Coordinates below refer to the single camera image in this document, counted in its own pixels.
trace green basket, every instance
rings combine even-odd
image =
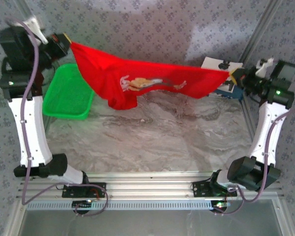
[[[77,64],[64,64],[54,75],[43,101],[43,114],[64,119],[86,119],[94,91],[82,78]]]

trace patterned wallpaper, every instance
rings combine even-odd
[[[205,56],[237,61],[267,4],[267,0],[27,2],[46,23],[47,34],[65,31],[73,41],[123,58],[191,65],[201,64]],[[286,10],[289,18],[285,19]],[[0,0],[0,29],[5,27],[3,19],[9,14],[21,17],[13,0]],[[276,17],[251,58],[253,63],[260,56],[276,53],[295,61],[295,0],[287,0]],[[72,55],[61,63],[69,61],[73,61]],[[295,221],[295,148],[290,148],[295,145],[294,131],[295,116],[284,126],[278,165],[284,168],[284,190]],[[18,162],[16,127],[0,90],[0,235],[18,188],[12,172]]]
[[[271,56],[295,63],[295,0],[283,1],[249,64]],[[295,92],[295,76],[290,89]],[[258,106],[251,103],[251,110],[254,120],[258,120]],[[283,172],[280,181],[295,224],[295,113],[283,124],[276,160],[276,166]]]

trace gray marble table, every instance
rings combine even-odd
[[[56,119],[47,133],[86,172],[212,171],[246,154],[251,140],[238,100],[153,91],[116,111],[95,97],[88,119]]]

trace red cloth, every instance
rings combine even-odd
[[[136,107],[137,96],[152,90],[201,98],[229,76],[227,71],[121,59],[74,42],[71,49],[82,77],[116,110]]]

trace glass panel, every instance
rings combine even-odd
[[[229,207],[236,208],[239,202]],[[27,211],[19,236],[281,236],[271,200],[233,215],[207,210],[108,210],[76,217],[71,210]]]

